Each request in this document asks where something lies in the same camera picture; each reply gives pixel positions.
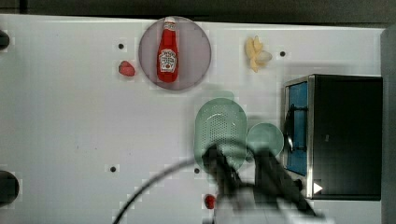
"ketchup label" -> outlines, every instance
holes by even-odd
[[[172,22],[166,22],[163,24],[163,29],[168,29],[170,31],[175,31],[175,24]]]
[[[175,71],[177,57],[176,54],[171,49],[161,50],[160,58],[160,70],[161,72],[171,72]]]

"microwave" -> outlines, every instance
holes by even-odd
[[[308,199],[381,198],[382,77],[314,74],[284,85],[281,163]]]

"green strainer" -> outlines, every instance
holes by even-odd
[[[237,170],[245,161],[247,149],[236,142],[246,143],[247,131],[247,116],[239,104],[226,98],[207,102],[195,119],[195,160],[205,169],[202,155],[207,147],[217,144],[227,162]]]

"white tabletop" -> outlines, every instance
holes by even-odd
[[[0,169],[21,182],[16,202],[0,209],[1,223],[110,223],[135,187],[192,157],[195,115],[217,91],[233,92],[248,127],[279,127],[284,82],[314,73],[380,76],[382,29],[200,22],[212,45],[204,81],[165,91],[138,64],[140,37],[152,23],[0,15],[0,29],[12,38],[0,52]],[[254,35],[274,56],[257,74],[244,51]],[[135,77],[118,74],[122,60],[132,62]],[[202,197],[216,186],[193,168],[151,189],[123,223],[210,217]],[[380,202],[313,206],[337,223],[381,220]]]

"green bowl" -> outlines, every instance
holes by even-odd
[[[204,104],[195,119],[194,157],[205,170],[202,155],[212,144],[217,144],[227,162],[237,170],[247,155],[247,116],[235,101],[217,98]]]
[[[283,149],[283,133],[273,124],[259,123],[248,132],[247,143],[255,152],[267,148],[277,156]]]

